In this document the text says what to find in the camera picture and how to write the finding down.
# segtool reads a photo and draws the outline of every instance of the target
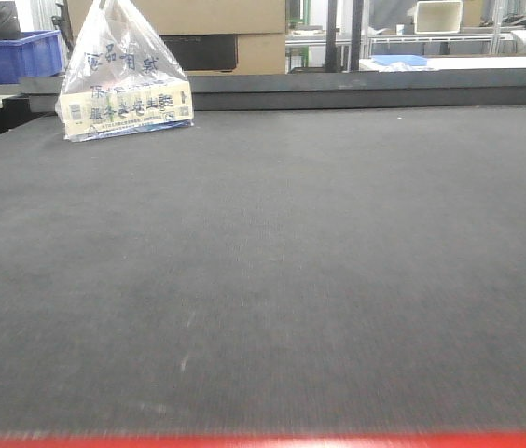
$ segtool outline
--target red strip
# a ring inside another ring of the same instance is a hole
[[[0,448],[526,448],[526,433],[308,437],[0,439]]]

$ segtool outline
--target transparent plastic bag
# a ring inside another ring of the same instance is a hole
[[[93,0],[56,112],[82,142],[192,125],[182,68],[131,0]]]

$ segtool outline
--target blue object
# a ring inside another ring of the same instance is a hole
[[[375,63],[386,66],[393,63],[405,63],[411,67],[425,67],[427,65],[426,58],[413,54],[378,54],[371,56],[371,59]]]
[[[21,33],[0,40],[0,84],[18,84],[20,77],[51,77],[64,68],[60,31]]]

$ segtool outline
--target white container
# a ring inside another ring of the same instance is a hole
[[[461,0],[427,0],[418,2],[414,15],[414,33],[442,35],[460,33]]]

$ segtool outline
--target gray carpet surface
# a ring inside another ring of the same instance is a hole
[[[0,432],[526,428],[526,107],[0,136]]]

